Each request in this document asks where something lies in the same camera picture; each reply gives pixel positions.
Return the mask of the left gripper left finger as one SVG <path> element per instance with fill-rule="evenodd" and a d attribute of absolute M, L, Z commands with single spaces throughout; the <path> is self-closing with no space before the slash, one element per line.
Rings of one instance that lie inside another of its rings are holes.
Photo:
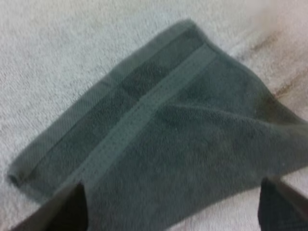
<path fill-rule="evenodd" d="M 13 231 L 86 231 L 88 209 L 82 183 L 59 191 L 35 213 L 12 228 Z"/>

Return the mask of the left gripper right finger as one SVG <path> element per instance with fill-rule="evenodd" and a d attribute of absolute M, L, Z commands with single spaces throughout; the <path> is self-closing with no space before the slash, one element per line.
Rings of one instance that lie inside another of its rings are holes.
<path fill-rule="evenodd" d="M 262 231 L 306 231 L 308 198 L 280 179 L 264 178 L 257 216 Z"/>

